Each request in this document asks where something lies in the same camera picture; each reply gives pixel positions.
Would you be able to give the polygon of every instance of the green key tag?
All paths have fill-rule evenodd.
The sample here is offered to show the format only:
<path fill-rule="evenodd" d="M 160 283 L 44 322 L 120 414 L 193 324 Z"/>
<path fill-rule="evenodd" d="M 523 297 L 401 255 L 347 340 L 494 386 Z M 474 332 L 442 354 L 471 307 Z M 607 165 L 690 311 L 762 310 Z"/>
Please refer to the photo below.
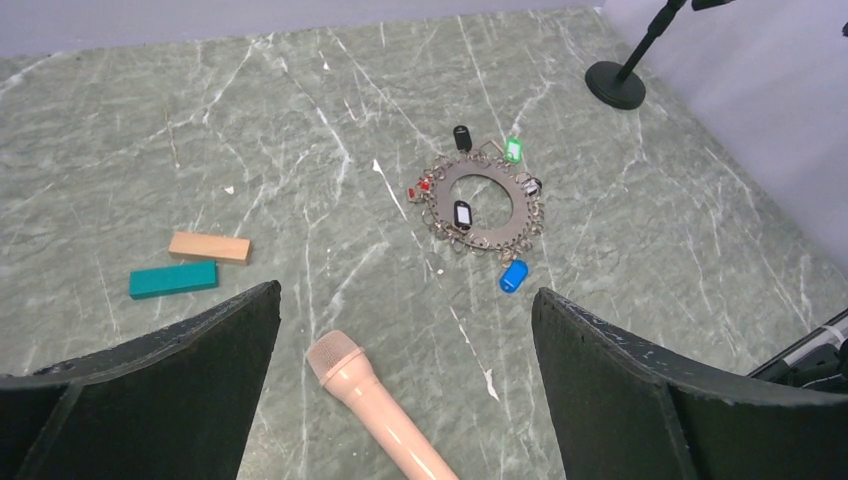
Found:
<path fill-rule="evenodd" d="M 518 163 L 521 161 L 521 141 L 517 138 L 510 138 L 506 141 L 504 148 L 504 158 L 510 163 Z"/>

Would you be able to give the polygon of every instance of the rectangular block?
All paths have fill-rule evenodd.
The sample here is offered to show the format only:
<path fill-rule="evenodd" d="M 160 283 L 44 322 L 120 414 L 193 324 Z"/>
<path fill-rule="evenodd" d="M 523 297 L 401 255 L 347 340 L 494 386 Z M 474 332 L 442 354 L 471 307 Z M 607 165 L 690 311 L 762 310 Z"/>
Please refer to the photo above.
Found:
<path fill-rule="evenodd" d="M 250 257 L 250 240 L 203 233 L 176 232 L 171 239 L 168 253 L 174 258 L 213 259 L 224 263 L 247 265 Z"/>
<path fill-rule="evenodd" d="M 130 272 L 129 293 L 132 299 L 141 300 L 217 286 L 218 267 L 209 261 Z"/>

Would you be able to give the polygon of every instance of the white wall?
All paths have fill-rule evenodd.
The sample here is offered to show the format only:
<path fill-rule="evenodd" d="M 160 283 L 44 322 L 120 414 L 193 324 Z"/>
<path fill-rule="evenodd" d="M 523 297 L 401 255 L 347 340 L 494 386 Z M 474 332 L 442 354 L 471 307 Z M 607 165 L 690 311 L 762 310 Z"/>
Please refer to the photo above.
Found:
<path fill-rule="evenodd" d="M 0 0 L 0 57 L 603 0 Z"/>
<path fill-rule="evenodd" d="M 665 3 L 603 13 L 635 45 Z M 848 0 L 687 5 L 645 60 L 848 276 L 846 21 Z"/>

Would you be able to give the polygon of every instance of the toy microphone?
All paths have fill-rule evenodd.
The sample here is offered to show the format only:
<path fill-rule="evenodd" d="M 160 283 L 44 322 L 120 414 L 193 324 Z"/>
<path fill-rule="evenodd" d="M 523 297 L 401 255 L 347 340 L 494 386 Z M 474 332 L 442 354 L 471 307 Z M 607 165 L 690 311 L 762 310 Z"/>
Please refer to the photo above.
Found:
<path fill-rule="evenodd" d="M 353 410 L 408 478 L 458 480 L 347 335 L 338 330 L 324 335 L 309 348 L 307 358 L 321 386 Z"/>

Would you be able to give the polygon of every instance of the gray marble surface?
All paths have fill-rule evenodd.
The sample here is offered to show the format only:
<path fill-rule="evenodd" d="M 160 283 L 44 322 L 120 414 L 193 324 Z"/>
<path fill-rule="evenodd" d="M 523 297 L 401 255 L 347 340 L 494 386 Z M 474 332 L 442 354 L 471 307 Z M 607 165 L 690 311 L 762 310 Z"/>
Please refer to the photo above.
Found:
<path fill-rule="evenodd" d="M 739 373 L 848 302 L 833 265 L 650 72 L 636 111 L 591 96 L 582 72 L 627 53 L 578 8 L 0 60 L 0 371 L 279 279 L 240 478 L 401 477 L 305 363 L 333 328 L 461 478 L 561 478 L 530 331 L 539 287 Z M 459 123 L 478 143 L 519 136 L 545 185 L 547 230 L 515 295 L 496 258 L 453 254 L 404 199 Z M 485 181 L 456 194 L 505 220 Z M 248 237 L 252 263 L 220 266 L 215 290 L 131 300 L 131 270 L 174 263 L 174 230 Z"/>

